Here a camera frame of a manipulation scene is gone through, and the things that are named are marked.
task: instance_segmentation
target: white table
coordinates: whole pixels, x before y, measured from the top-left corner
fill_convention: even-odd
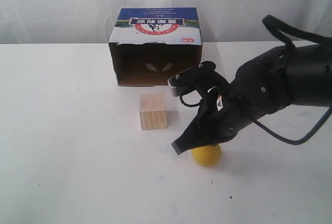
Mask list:
[[[278,44],[208,43],[203,58],[232,80]],[[169,128],[141,131],[147,92],[167,93]],[[0,223],[332,223],[332,120],[301,146],[251,125],[207,169],[171,147],[196,109],[116,86],[107,44],[0,45],[0,94]],[[262,122],[299,138],[324,111]]]

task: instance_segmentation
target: wooden block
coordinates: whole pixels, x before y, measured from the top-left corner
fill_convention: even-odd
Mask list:
[[[141,94],[140,117],[142,130],[167,128],[167,109],[164,93]]]

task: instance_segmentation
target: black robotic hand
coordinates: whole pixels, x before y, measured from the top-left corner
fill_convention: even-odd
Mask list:
[[[275,47],[243,64],[231,83],[203,62],[169,79],[174,96],[198,113],[184,133],[172,143],[179,155],[205,145],[224,143],[251,123],[279,140],[299,145],[311,138],[332,114],[332,39],[293,28],[268,15],[264,25],[285,46]],[[315,45],[296,48],[280,31]],[[188,105],[182,96],[196,90],[202,97]],[[257,121],[290,104],[328,106],[328,111],[303,138],[293,141],[277,135]]]

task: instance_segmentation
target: cardboard box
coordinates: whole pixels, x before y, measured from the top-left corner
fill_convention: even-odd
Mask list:
[[[167,85],[201,61],[196,8],[122,9],[108,45],[120,86]]]

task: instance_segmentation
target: white backdrop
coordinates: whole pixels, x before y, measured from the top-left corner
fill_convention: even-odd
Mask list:
[[[332,0],[0,0],[0,43],[105,43],[122,7],[186,6],[203,41],[273,40],[266,14],[332,35]]]

